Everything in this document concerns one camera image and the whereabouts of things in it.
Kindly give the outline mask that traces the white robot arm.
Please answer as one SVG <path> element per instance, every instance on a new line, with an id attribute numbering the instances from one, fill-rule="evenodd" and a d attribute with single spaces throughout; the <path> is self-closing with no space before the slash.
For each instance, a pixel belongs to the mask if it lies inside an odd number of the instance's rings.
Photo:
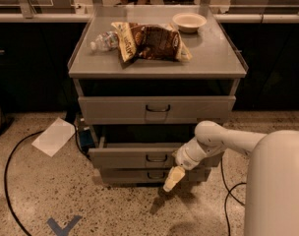
<path id="1" fill-rule="evenodd" d="M 204 159 L 232 149 L 250 158 L 244 236 L 299 236 L 299 131 L 269 134 L 226 129 L 202 121 L 175 152 L 163 190 L 171 191 Z"/>

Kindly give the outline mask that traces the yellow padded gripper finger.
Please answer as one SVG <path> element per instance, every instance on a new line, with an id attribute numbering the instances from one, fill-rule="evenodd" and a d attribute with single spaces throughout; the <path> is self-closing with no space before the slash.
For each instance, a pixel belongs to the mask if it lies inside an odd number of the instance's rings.
<path id="1" fill-rule="evenodd" d="M 185 169 L 182 166 L 172 167 L 163 185 L 163 190 L 165 192 L 170 192 L 184 176 Z"/>

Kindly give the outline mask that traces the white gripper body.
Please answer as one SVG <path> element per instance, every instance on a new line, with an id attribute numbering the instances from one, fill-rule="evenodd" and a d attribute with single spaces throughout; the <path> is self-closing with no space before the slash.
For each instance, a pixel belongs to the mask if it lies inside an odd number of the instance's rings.
<path id="1" fill-rule="evenodd" d="M 175 163 L 185 170 L 192 170 L 200 163 L 200 155 L 196 148 L 182 146 L 175 152 Z"/>

